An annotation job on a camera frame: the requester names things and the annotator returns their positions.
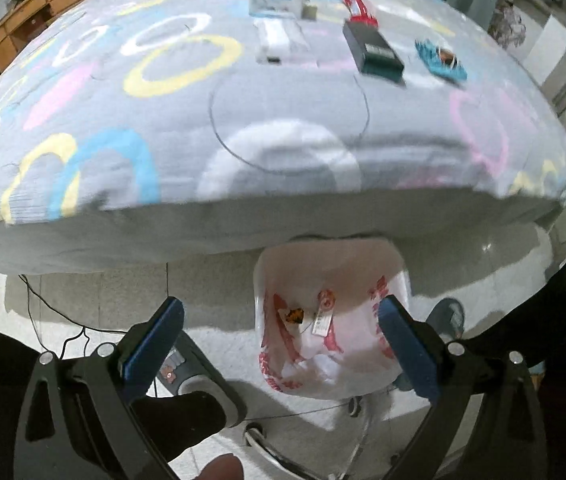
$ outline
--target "cable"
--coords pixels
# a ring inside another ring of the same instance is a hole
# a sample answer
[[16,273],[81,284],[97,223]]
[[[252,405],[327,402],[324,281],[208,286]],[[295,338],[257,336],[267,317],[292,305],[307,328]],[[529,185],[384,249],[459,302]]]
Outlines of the cable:
[[89,328],[90,330],[94,330],[95,332],[108,333],[108,334],[126,334],[126,333],[128,333],[126,330],[103,330],[103,329],[100,329],[100,328],[94,328],[92,326],[88,326],[86,324],[79,323],[78,321],[75,321],[71,317],[66,316],[62,312],[59,312],[56,308],[50,306],[50,304],[41,296],[41,294],[37,293],[32,288],[32,286],[30,285],[30,282],[28,281],[28,278],[25,275],[19,274],[19,278],[28,287],[28,290],[32,294],[34,294],[37,298],[39,298],[45,304],[45,306],[47,306],[52,312],[55,312],[56,314],[58,314],[62,318],[68,320],[70,323],[74,323],[75,325],[79,325],[79,326],[84,326],[86,328]]
[[84,357],[87,357],[87,346],[88,346],[88,343],[90,342],[90,336],[87,335],[86,332],[84,332],[84,335],[86,336],[86,345],[84,346]]
[[78,334],[76,334],[74,337],[69,337],[68,339],[66,339],[65,341],[63,341],[63,348],[61,348],[61,357],[59,357],[59,360],[63,360],[63,356],[66,354],[66,346],[70,341],[74,341],[76,339],[79,339],[82,335],[84,335],[86,333],[86,327],[83,327],[81,329],[81,332],[79,332]]
[[41,337],[39,336],[39,332],[37,331],[37,327],[34,324],[34,319],[32,319],[32,311],[30,310],[30,287],[28,286],[28,317],[30,318],[30,322],[32,323],[32,329],[34,330],[34,335],[37,337],[37,341],[41,345],[41,348],[49,352],[50,350],[43,344]]
[[63,347],[61,348],[61,357],[59,358],[59,360],[63,359],[64,355],[66,354],[66,348],[68,346],[68,343],[70,341],[74,341],[76,339],[79,339],[82,335],[86,336],[86,344],[84,345],[84,357],[86,357],[87,355],[87,346],[90,342],[90,336],[87,335],[86,330],[90,329],[90,330],[94,330],[95,332],[101,332],[101,333],[106,333],[106,334],[126,334],[127,332],[125,332],[124,330],[102,330],[100,328],[93,328],[91,326],[87,326],[84,325],[83,323],[79,323],[77,321],[75,321],[74,319],[72,319],[71,317],[66,316],[65,314],[63,314],[62,312],[59,312],[56,308],[52,307],[46,300],[45,298],[43,298],[43,296],[41,296],[41,294],[39,294],[38,292],[36,292],[32,286],[30,285],[30,282],[27,278],[27,276],[25,276],[24,274],[19,274],[19,278],[20,280],[25,283],[25,286],[27,287],[27,294],[28,294],[28,317],[30,318],[30,323],[32,323],[32,329],[34,330],[34,335],[37,337],[37,341],[39,341],[39,344],[41,345],[41,348],[44,349],[47,352],[52,352],[52,350],[50,350],[49,348],[47,348],[44,344],[43,341],[41,339],[41,336],[39,336],[39,332],[37,330],[37,327],[34,323],[34,318],[32,317],[32,310],[30,307],[30,293],[34,294],[37,298],[39,298],[39,300],[41,300],[45,306],[47,306],[52,312],[55,312],[56,314],[58,314],[59,316],[61,316],[63,319],[68,320],[70,323],[73,323],[75,325],[79,325],[81,327],[81,332],[79,332],[77,335],[75,336],[71,336],[69,338],[67,338],[65,341],[63,341]]

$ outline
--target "plastic bag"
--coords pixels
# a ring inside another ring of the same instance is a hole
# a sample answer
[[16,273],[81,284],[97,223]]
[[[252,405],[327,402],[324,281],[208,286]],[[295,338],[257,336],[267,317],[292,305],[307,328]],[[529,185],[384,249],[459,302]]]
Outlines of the plastic bag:
[[409,278],[387,240],[294,242],[254,269],[259,367],[272,389],[314,399],[375,392],[401,372],[378,327],[378,302],[409,310]]

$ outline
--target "white box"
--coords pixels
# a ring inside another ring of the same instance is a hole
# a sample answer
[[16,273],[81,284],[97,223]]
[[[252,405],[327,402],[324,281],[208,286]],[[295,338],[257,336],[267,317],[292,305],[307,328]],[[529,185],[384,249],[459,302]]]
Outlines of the white box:
[[303,18],[303,0],[249,0],[249,9],[258,18]]

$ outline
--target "black wire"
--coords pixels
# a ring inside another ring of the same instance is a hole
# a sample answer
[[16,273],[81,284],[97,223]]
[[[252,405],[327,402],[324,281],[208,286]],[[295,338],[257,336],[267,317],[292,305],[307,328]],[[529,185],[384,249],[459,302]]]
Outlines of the black wire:
[[79,339],[82,335],[86,334],[86,327],[83,327],[81,329],[81,332],[79,332],[78,334],[76,334],[74,337],[69,337],[68,339],[66,339],[65,341],[63,341],[63,348],[61,349],[61,357],[59,357],[59,360],[63,359],[63,356],[66,354],[66,346],[70,341],[74,341],[75,339]]
[[24,276],[23,274],[19,274],[19,278],[21,279],[21,281],[23,283],[25,283],[25,285],[28,287],[28,290],[34,294],[37,298],[39,298],[44,304],[45,306],[47,306],[52,312],[55,312],[56,314],[58,314],[59,316],[61,316],[62,318],[68,320],[70,323],[74,323],[75,325],[79,325],[79,326],[84,326],[86,328],[89,328],[90,330],[94,330],[95,332],[102,332],[102,333],[108,333],[108,334],[126,334],[128,333],[125,330],[103,330],[100,328],[94,328],[92,326],[88,326],[86,324],[83,323],[79,323],[78,321],[75,321],[74,319],[72,319],[71,317],[66,316],[65,314],[63,314],[62,312],[59,312],[56,308],[50,306],[50,304],[45,301],[45,299],[41,296],[41,294],[38,294],[30,285],[30,282],[28,281],[28,278],[26,276]]
[[28,317],[30,318],[30,323],[32,323],[34,335],[37,337],[37,341],[41,345],[41,348],[49,352],[50,350],[43,344],[41,337],[39,337],[39,332],[37,332],[37,327],[34,324],[34,319],[32,318],[32,311],[30,310],[30,287],[28,287]]
[[[230,149],[230,147],[225,143],[225,141],[221,138],[221,135],[218,133],[217,130],[217,124],[215,123],[214,120],[214,113],[213,113],[213,109],[214,109],[214,102],[215,102],[215,98],[217,96],[217,91],[220,88],[220,86],[228,79],[230,79],[231,76],[234,75],[233,71],[226,71],[226,76],[224,76],[224,78],[219,79],[219,81],[217,82],[217,84],[214,86],[214,88],[212,89],[212,92],[210,92],[209,98],[207,100],[207,118],[209,120],[209,124],[212,127],[212,133],[214,133],[215,137],[217,137],[218,143],[224,147],[224,149],[232,156],[234,156],[234,158],[237,158],[237,160],[240,160],[242,163],[246,164],[247,166],[250,166],[251,168],[254,168],[256,170],[260,170],[263,173],[270,173],[270,174],[275,174],[275,175],[283,175],[283,176],[294,176],[294,175],[303,175],[304,173],[308,172],[308,171],[312,171],[312,170],[299,170],[299,171],[295,171],[295,170],[270,170],[268,168],[264,168],[263,166],[260,166],[258,164],[256,164],[255,162],[250,162],[249,160],[243,158],[241,155],[239,155],[238,153],[234,152],[233,150]],[[367,134],[367,128],[369,127],[369,123],[370,123],[370,111],[369,111],[369,103],[367,102],[367,95],[365,95],[365,90],[363,89],[363,87],[361,86],[361,83],[359,83],[359,80],[356,78],[356,75],[352,76],[354,78],[354,83],[356,83],[357,87],[359,87],[359,89],[361,90],[361,94],[363,96],[363,102],[365,104],[365,111],[367,113],[367,117],[365,118],[365,124],[363,126],[363,130],[361,131],[361,133],[359,133],[357,135],[357,140],[355,141],[355,146],[358,145],[359,142],[361,142],[361,140],[363,139],[363,137],[365,136],[365,134]],[[340,155],[338,158],[336,158],[335,160],[332,160],[331,164],[340,161],[343,156],[345,155]]]
[[86,345],[84,346],[84,357],[87,357],[87,346],[88,346],[88,343],[90,342],[90,336],[87,335],[86,332],[84,332],[84,335],[86,336]]
[[[167,266],[165,267],[165,271],[166,271],[166,279],[167,279]],[[82,335],[86,336],[86,344],[84,345],[84,357],[86,357],[87,346],[90,342],[90,336],[87,335],[87,333],[86,333],[87,329],[94,330],[95,332],[106,333],[106,334],[126,334],[127,333],[124,330],[102,330],[100,328],[93,328],[91,326],[87,326],[87,325],[84,325],[83,323],[79,323],[79,322],[75,321],[71,317],[66,316],[62,312],[59,312],[56,308],[52,307],[45,300],[45,298],[43,298],[43,296],[41,296],[41,294],[39,294],[38,292],[36,292],[32,288],[27,276],[25,276],[24,274],[19,274],[19,278],[21,279],[21,281],[23,283],[25,283],[25,286],[28,288],[28,290],[27,290],[27,293],[28,293],[28,317],[30,318],[30,323],[32,323],[32,329],[34,330],[34,335],[36,335],[37,341],[39,341],[39,344],[41,345],[42,349],[46,350],[47,352],[52,352],[52,350],[50,350],[49,348],[47,348],[43,344],[43,341],[41,340],[41,337],[39,336],[39,332],[37,331],[36,325],[34,323],[34,318],[32,317],[32,311],[30,309],[30,293],[34,294],[37,298],[39,298],[39,300],[41,300],[45,304],[45,306],[47,306],[52,312],[55,312],[56,314],[58,314],[62,318],[68,320],[70,323],[73,323],[75,325],[79,325],[81,327],[81,332],[79,332],[77,335],[71,336],[71,337],[67,338],[65,341],[63,341],[63,347],[61,348],[61,357],[59,358],[60,360],[63,359],[64,355],[66,354],[66,348],[68,346],[68,343],[70,341],[74,341],[76,339],[79,339]]]

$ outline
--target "blue brush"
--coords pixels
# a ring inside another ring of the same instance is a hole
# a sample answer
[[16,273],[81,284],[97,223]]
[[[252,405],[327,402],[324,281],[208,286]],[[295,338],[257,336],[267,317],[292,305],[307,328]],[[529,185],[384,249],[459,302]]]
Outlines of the blue brush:
[[453,53],[429,40],[416,41],[415,45],[419,57],[432,74],[452,81],[467,80],[467,72]]

